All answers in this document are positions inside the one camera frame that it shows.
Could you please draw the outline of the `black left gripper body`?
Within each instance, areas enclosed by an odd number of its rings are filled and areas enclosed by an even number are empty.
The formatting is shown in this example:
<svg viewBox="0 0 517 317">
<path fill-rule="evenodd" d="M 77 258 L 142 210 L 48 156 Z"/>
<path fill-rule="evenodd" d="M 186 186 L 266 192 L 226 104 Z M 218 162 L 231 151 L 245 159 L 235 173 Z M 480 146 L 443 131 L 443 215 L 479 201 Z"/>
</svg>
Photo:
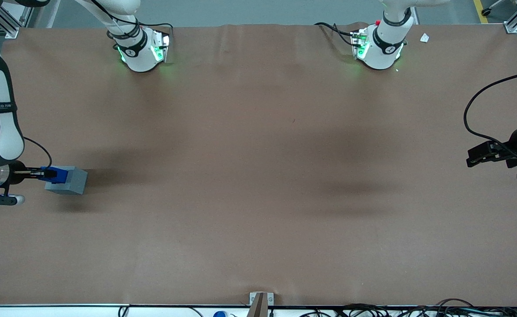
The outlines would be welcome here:
<svg viewBox="0 0 517 317">
<path fill-rule="evenodd" d="M 490 147 L 496 152 L 499 160 L 506 161 L 508 168 L 517 166 L 517 129 L 512 132 L 506 142 L 494 142 Z"/>
</svg>

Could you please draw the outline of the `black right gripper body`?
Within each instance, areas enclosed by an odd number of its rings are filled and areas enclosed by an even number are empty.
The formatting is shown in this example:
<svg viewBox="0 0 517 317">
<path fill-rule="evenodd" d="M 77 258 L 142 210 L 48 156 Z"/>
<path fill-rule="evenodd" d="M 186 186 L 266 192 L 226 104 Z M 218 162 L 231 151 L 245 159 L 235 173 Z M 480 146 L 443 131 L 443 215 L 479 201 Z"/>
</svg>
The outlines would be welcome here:
<svg viewBox="0 0 517 317">
<path fill-rule="evenodd" d="M 28 171 L 21 161 L 9 164 L 9 185 L 16 185 L 24 181 L 25 174 L 20 174 L 21 171 Z"/>
</svg>

